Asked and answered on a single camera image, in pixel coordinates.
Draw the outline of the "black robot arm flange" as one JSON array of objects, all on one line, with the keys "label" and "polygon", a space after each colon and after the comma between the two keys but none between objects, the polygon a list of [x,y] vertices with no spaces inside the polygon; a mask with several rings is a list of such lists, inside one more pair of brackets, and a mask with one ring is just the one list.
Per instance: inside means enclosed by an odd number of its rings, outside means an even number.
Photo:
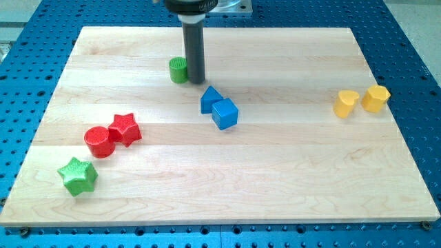
[{"label": "black robot arm flange", "polygon": [[218,0],[164,0],[165,7],[173,13],[183,15],[206,14],[213,10]]}]

